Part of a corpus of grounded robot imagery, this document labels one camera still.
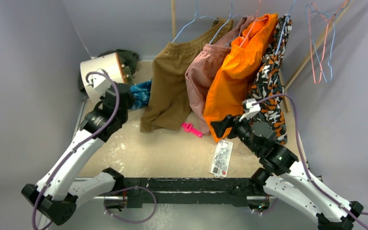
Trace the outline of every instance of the orange shorts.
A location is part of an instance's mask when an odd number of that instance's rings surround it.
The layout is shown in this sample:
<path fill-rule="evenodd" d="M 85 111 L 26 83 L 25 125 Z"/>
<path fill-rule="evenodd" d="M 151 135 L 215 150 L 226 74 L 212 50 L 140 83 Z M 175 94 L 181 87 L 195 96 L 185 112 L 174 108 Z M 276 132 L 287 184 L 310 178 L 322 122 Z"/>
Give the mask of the orange shorts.
<path fill-rule="evenodd" d="M 210 123 L 220 121 L 226 115 L 243 114 L 242 101 L 246 100 L 248 82 L 255 78 L 256 71 L 262 63 L 263 53 L 273 39 L 277 18 L 277 13 L 262 16 L 258 22 L 252 23 L 243 31 L 245 37 L 252 29 L 241 47 L 242 37 L 237 37 L 231 43 L 232 50 L 212 82 L 204 110 L 205 121 L 216 142 L 226 137 L 230 129 L 222 138 L 218 138 Z"/>

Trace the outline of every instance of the beige floor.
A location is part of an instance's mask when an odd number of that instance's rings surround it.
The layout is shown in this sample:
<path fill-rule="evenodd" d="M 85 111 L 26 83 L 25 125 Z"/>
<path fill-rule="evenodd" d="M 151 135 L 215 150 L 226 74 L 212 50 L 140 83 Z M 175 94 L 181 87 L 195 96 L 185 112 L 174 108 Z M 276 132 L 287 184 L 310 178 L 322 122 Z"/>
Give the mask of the beige floor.
<path fill-rule="evenodd" d="M 151 78 L 151 62 L 140 62 L 134 82 Z M 85 111 L 93 109 L 88 101 Z M 80 177 L 94 177 L 107 167 L 121 172 L 125 177 L 213 177 L 209 173 L 215 142 L 211 136 L 198 138 L 181 131 L 159 129 L 152 133 L 139 131 L 143 109 L 129 111 L 128 121 L 88 161 Z M 286 113 L 288 147 L 296 155 L 293 114 Z M 196 116 L 187 119 L 197 127 Z M 258 159 L 238 140 L 234 143 L 228 177 L 250 177 L 261 165 Z"/>

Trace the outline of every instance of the pink clip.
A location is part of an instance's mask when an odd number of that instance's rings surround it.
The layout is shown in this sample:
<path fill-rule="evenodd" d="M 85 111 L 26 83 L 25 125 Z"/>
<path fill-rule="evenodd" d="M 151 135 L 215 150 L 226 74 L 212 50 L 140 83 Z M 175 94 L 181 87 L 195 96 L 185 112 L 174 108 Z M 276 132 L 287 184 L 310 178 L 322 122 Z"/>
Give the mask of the pink clip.
<path fill-rule="evenodd" d="M 185 132 L 187 132 L 187 133 L 188 132 L 191 132 L 191 133 L 193 133 L 194 135 L 196 135 L 199 138 L 201 138 L 203 136 L 202 132 L 200 132 L 197 129 L 193 128 L 194 127 L 193 123 L 183 123 L 181 125 L 181 127 L 184 128 L 184 131 Z"/>

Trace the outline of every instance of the white wall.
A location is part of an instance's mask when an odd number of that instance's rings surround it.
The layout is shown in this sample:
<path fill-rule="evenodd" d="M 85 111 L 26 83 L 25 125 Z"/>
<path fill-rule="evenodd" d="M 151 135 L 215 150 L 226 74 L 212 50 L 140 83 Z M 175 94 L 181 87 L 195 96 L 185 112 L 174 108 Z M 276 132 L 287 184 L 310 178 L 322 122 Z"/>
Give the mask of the white wall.
<path fill-rule="evenodd" d="M 0 229 L 31 229 L 21 189 L 68 146 L 87 59 L 60 0 L 0 0 Z"/>

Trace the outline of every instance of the hanging clothes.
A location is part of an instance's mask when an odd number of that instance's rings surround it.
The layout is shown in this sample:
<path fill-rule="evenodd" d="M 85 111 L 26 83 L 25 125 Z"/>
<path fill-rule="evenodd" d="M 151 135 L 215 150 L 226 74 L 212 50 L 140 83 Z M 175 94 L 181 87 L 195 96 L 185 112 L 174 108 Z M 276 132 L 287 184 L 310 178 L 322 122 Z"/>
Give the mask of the hanging clothes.
<path fill-rule="evenodd" d="M 212 82 L 207 95 L 204 118 L 216 142 L 222 138 L 215 135 L 211 121 L 221 121 L 226 115 L 243 114 L 242 101 L 246 99 L 248 82 L 254 80 L 253 73 L 260 67 L 262 56 L 272 40 L 278 14 L 266 14 L 242 32 L 248 37 L 243 42 L 237 37 L 232 43 L 232 50 L 225 58 Z"/>
<path fill-rule="evenodd" d="M 205 100 L 218 69 L 231 48 L 225 46 L 234 38 L 241 36 L 255 19 L 254 16 L 242 17 L 236 28 L 224 35 L 215 44 L 206 44 L 201 53 L 194 59 L 185 72 L 190 107 L 198 116 L 199 128 L 204 135 L 210 135 L 209 127 L 204 119 Z"/>
<path fill-rule="evenodd" d="M 199 38 L 180 44 L 169 43 L 153 61 L 153 82 L 149 106 L 140 120 L 140 131 L 151 132 L 156 128 L 179 130 L 191 112 L 188 101 L 185 72 L 202 47 L 209 43 L 227 20 L 215 21 L 211 29 Z M 227 34 L 233 20 L 218 33 L 214 42 Z"/>
<path fill-rule="evenodd" d="M 281 84 L 278 72 L 284 57 L 288 36 L 291 32 L 292 21 L 290 17 L 288 17 L 286 21 L 286 17 L 287 15 L 284 15 L 278 20 L 276 30 L 273 34 L 274 40 L 269 45 L 266 50 L 266 54 L 262 58 L 263 64 L 257 73 L 256 79 L 251 89 L 248 92 L 247 98 L 255 98 L 258 101 L 273 94 L 284 93 L 284 87 Z M 284 23 L 286 26 L 284 27 L 283 38 L 282 41 L 279 41 Z M 276 55 L 275 51 L 279 42 L 280 49 Z M 267 122 L 276 132 L 277 142 L 280 144 L 286 144 L 286 121 L 284 119 L 283 111 L 281 111 L 280 108 L 280 103 L 282 100 L 283 97 L 277 97 L 261 103 L 261 111 L 250 120 L 250 124 L 252 125 L 255 121 Z"/>

